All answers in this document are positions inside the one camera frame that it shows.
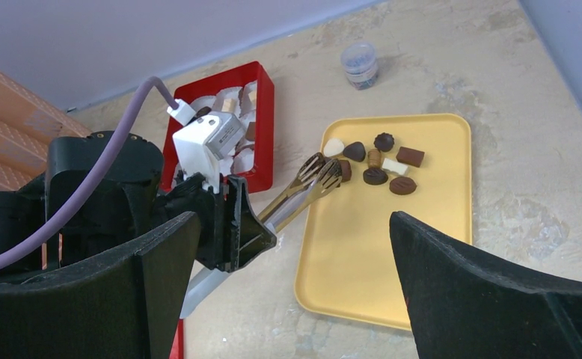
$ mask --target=small plastic container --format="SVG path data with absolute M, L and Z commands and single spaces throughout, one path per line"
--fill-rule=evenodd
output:
M 372 87 L 379 76 L 375 47 L 366 41 L 354 43 L 340 56 L 346 78 L 353 87 L 364 90 Z

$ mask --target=metal tongs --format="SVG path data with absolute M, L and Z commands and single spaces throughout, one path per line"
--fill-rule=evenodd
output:
M 331 193 L 342 182 L 336 159 L 315 153 L 300 167 L 295 179 L 258 215 L 278 233 L 316 200 Z
M 295 179 L 260 213 L 258 218 L 274 234 L 306 209 L 311 203 L 331 193 L 342 182 L 342 167 L 336 159 L 316 153 L 300 167 Z M 181 318 L 186 318 L 231 273 L 219 269 L 201 269 L 188 286 Z

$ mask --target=beige marble surface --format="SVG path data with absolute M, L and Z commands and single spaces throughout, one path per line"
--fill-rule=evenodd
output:
M 339 54 L 376 45 L 379 82 L 357 91 Z M 453 112 L 471 125 L 474 244 L 582 280 L 582 115 L 516 1 L 395 0 L 170 79 L 174 88 L 258 60 L 275 83 L 275 184 L 262 209 L 344 117 Z M 113 129 L 130 95 L 76 114 Z M 154 93 L 135 132 L 162 146 Z M 305 216 L 187 321 L 188 358 L 416 358 L 411 334 L 301 309 L 293 281 Z

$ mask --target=chocolate truffle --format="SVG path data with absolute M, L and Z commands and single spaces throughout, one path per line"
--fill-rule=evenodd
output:
M 345 159 L 340 159 L 340 167 L 342 168 L 342 182 L 350 181 L 352 175 L 352 170 L 350 168 L 350 162 Z
M 406 165 L 421 167 L 421 162 L 423 162 L 423 157 L 425 155 L 426 153 L 423 151 L 401 147 L 396 155 L 396 160 L 405 163 Z
M 256 140 L 256 123 L 250 122 L 247 126 L 247 132 L 245 132 L 245 140 L 255 141 Z
M 368 168 L 364 171 L 364 182 L 369 185 L 382 185 L 388 181 L 388 175 L 381 168 Z
M 388 152 L 394 147 L 394 137 L 390 133 L 382 133 L 375 137 L 375 147 L 382 152 Z
M 353 142 L 344 147 L 342 154 L 353 161 L 362 162 L 366 158 L 366 148 L 361 142 Z
M 390 181 L 390 191 L 394 194 L 410 194 L 417 189 L 417 183 L 410 177 L 397 177 Z
M 376 148 L 368 150 L 368 168 L 382 167 L 382 153 Z

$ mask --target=round chocolate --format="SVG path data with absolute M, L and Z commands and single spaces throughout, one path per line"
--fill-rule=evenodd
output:
M 361 142 L 353 142 L 344 147 L 342 154 L 353 161 L 363 162 L 366 158 L 366 148 Z
M 368 150 L 368 168 L 381 168 L 382 167 L 382 153 L 376 148 Z
M 340 167 L 342 168 L 342 182 L 350 181 L 350 177 L 352 176 L 352 170 L 350 168 L 350 162 L 346 161 L 345 159 L 340 159 Z
M 369 185 L 382 185 L 388 181 L 388 175 L 381 168 L 368 168 L 364 171 L 364 182 Z
M 394 147 L 394 137 L 390 133 L 381 133 L 375 137 L 375 147 L 382 152 L 388 152 Z
M 417 189 L 417 183 L 410 177 L 397 177 L 390 181 L 390 191 L 394 194 L 410 194 Z

